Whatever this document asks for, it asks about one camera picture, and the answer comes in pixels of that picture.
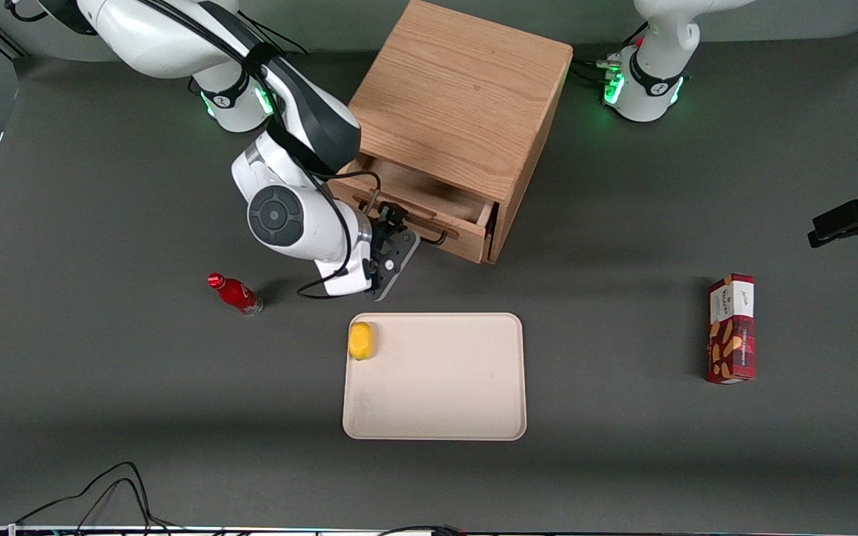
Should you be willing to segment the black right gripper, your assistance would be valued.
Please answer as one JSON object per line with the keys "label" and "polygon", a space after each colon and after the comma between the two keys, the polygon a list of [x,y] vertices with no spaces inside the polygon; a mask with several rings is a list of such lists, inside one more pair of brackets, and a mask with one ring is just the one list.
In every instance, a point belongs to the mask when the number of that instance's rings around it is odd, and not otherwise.
{"label": "black right gripper", "polygon": [[378,223],[372,227],[369,275],[371,293],[388,293],[401,270],[401,244],[398,234],[408,230],[407,211],[398,205],[382,202],[378,208]]}

